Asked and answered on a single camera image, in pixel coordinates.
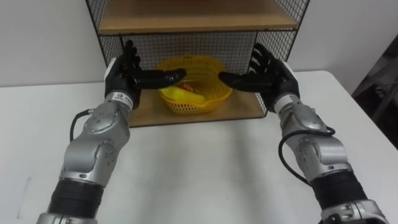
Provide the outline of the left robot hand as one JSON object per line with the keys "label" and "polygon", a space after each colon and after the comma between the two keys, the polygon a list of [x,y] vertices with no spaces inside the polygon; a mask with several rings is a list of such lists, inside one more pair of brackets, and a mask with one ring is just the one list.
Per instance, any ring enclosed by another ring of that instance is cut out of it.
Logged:
{"label": "left robot hand", "polygon": [[139,106],[142,90],[158,90],[174,86],[185,78],[183,68],[175,70],[144,70],[133,41],[128,40],[123,53],[112,59],[105,76],[105,97],[127,105],[129,110]]}

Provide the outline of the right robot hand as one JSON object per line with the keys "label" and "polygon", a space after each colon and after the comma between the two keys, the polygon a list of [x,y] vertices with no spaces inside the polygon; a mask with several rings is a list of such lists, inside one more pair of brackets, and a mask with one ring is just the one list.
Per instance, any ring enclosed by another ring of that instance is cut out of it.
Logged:
{"label": "right robot hand", "polygon": [[242,74],[220,72],[220,81],[234,90],[259,93],[266,109],[272,113],[275,112],[274,105],[280,97],[300,96],[299,84],[293,72],[264,45],[254,44],[251,57],[251,71]]}

